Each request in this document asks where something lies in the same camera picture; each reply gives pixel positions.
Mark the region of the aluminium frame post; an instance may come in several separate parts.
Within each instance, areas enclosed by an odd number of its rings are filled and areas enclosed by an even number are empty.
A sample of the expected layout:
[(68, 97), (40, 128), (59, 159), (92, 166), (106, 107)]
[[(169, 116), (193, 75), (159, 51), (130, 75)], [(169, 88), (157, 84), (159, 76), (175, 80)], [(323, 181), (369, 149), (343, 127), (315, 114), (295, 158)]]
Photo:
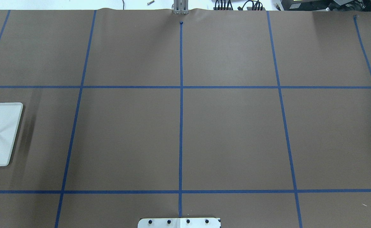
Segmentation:
[(174, 0), (172, 5), (175, 15), (187, 15), (189, 13), (188, 0)]

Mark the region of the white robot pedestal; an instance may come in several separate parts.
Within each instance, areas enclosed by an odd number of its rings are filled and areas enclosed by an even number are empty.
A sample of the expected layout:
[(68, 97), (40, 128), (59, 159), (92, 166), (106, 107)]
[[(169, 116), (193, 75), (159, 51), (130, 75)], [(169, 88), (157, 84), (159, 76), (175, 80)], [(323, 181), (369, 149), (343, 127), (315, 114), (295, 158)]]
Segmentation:
[(220, 228), (219, 218), (144, 218), (138, 228)]

